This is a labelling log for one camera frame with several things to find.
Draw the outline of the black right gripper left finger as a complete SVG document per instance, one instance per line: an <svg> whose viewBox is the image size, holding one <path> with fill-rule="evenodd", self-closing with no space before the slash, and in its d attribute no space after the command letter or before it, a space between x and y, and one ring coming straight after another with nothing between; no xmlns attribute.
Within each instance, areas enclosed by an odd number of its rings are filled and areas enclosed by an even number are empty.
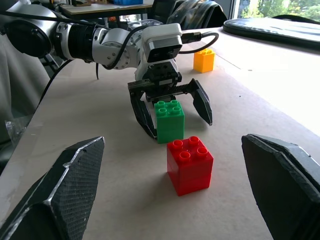
<svg viewBox="0 0 320 240"><path fill-rule="evenodd" d="M102 136L67 147L0 228L2 240L81 240L97 194Z"/></svg>

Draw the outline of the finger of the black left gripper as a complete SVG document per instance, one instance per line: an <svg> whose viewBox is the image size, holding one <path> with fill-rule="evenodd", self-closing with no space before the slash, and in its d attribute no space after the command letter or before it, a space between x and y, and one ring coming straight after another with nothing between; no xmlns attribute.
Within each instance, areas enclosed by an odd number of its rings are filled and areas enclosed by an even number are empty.
<svg viewBox="0 0 320 240"><path fill-rule="evenodd" d="M213 112L210 99L200 82L193 78L188 84L188 90L193 97L193 106L197 113L209 126L211 126L213 124Z"/></svg>
<svg viewBox="0 0 320 240"><path fill-rule="evenodd" d="M130 92L131 106L137 122L152 139L156 140L157 130L154 127L146 102L141 100L143 94L144 92Z"/></svg>

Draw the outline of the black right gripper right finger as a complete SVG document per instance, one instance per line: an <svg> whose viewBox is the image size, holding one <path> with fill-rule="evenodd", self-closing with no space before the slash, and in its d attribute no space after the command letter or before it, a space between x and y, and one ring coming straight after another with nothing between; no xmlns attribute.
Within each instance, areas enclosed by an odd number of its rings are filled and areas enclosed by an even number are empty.
<svg viewBox="0 0 320 240"><path fill-rule="evenodd" d="M275 240L320 238L320 165L297 144L247 134L242 152L250 187Z"/></svg>

